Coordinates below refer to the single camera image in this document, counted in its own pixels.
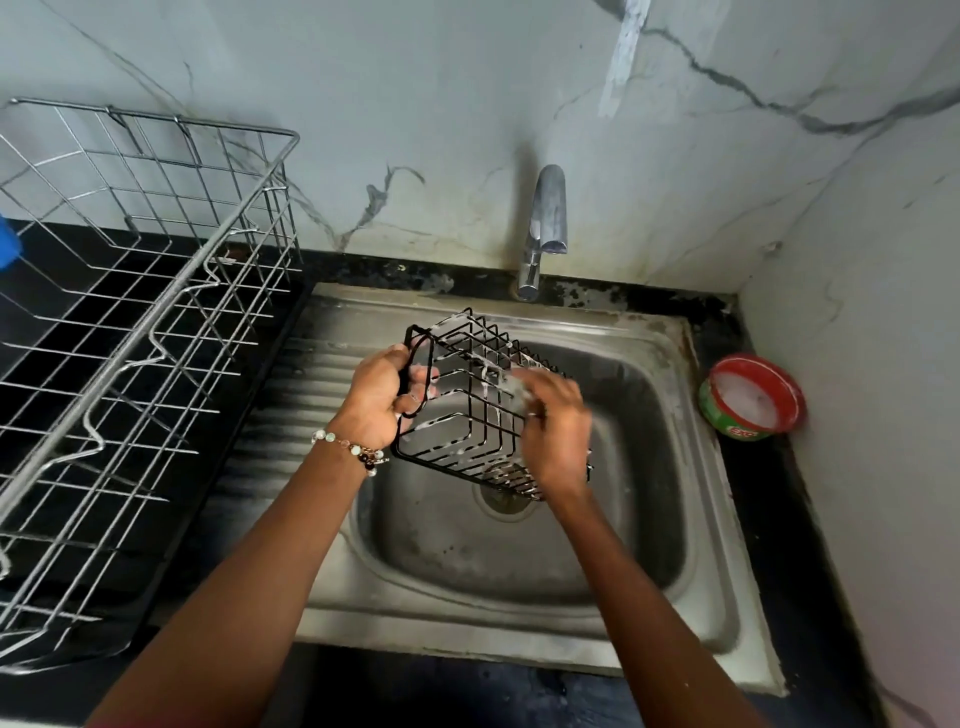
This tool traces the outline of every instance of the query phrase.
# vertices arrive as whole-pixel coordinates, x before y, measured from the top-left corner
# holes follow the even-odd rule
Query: green and red container
[[[805,410],[797,382],[773,362],[748,353],[720,359],[700,386],[700,410],[734,440],[788,432]]]

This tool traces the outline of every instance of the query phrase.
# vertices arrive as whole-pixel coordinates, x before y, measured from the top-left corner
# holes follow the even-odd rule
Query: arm
[[[364,360],[329,431],[383,449],[396,414],[423,396],[396,399],[407,349]],[[297,632],[321,562],[366,471],[337,444],[318,442],[274,503],[133,661],[87,721],[91,726],[254,725]]]
[[[590,413],[576,382],[545,370],[514,370],[536,397],[523,456],[573,545],[623,674],[649,728],[742,726],[760,717],[637,565],[585,481]]]

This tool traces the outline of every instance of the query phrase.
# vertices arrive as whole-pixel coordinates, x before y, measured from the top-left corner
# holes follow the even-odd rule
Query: blue object
[[[0,215],[0,271],[8,267],[23,253],[23,244],[7,219]]]

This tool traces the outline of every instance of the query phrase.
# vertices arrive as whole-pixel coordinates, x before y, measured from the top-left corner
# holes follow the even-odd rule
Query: sink drain
[[[537,502],[486,485],[473,486],[473,498],[480,510],[493,519],[506,523],[523,521],[536,509]]]

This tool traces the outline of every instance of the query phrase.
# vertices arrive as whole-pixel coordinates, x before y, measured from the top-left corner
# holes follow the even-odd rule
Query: forearm
[[[644,724],[765,726],[627,552],[589,489],[569,493],[548,503],[584,569]]]
[[[320,564],[364,477],[318,443],[230,556],[113,686],[88,724],[256,723]]]

